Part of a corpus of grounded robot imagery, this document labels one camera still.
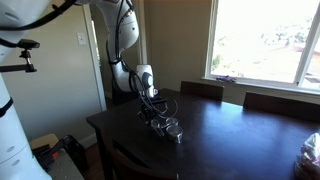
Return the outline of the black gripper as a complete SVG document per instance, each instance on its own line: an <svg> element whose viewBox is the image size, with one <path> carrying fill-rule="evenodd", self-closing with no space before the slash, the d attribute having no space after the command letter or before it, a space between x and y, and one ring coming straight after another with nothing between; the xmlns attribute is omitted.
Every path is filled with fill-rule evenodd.
<svg viewBox="0 0 320 180"><path fill-rule="evenodd" d="M140 103L141 108L137 115L146 124L150 124L156 116L161 117L168 110L167 100L161 97L141 98ZM157 105L163 105L165 109L159 110Z"/></svg>

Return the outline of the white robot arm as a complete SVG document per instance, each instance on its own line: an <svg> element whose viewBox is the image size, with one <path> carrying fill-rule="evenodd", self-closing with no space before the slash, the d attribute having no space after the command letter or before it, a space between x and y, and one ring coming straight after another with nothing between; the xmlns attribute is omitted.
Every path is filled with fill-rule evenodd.
<svg viewBox="0 0 320 180"><path fill-rule="evenodd" d="M3 72L35 70L29 51L39 43L24 37L27 31L49 23L73 5L94 4L102 12L108 28L107 52L116 88L134 92L146 107L153 109L156 95L153 72L149 65L139 65L135 71L125 66L122 52L139 37L135 8L131 0L65 0L53 11L43 15L50 0L0 0L0 61L14 48L22 50L24 64L3 66ZM0 180L52 180L33 155L26 135L0 77Z"/></svg>

